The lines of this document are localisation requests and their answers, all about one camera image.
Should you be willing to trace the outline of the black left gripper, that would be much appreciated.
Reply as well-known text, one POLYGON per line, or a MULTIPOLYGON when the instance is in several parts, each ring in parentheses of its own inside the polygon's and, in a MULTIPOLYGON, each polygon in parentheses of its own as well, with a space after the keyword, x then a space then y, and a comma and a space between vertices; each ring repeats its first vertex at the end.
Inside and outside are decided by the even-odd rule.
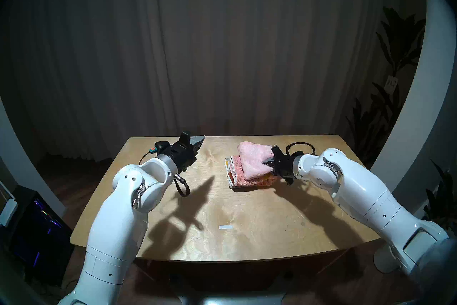
POLYGON ((185 172, 197 160, 197 154, 205 136, 191 136, 181 132, 179 139, 170 144, 168 141, 156 142, 157 158, 166 164, 173 162, 177 173, 185 172))

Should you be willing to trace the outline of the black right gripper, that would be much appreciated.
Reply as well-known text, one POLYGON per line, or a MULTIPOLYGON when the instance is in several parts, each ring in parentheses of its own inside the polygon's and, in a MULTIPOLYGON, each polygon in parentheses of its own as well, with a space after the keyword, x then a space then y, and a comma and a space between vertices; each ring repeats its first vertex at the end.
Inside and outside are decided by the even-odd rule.
POLYGON ((293 171, 293 165, 296 156, 289 154, 289 149, 292 145, 286 147, 284 154, 278 146, 272 146, 273 157, 269 157, 263 161, 263 164, 273 169, 273 174, 279 175, 287 185, 291 186, 296 179, 293 171))

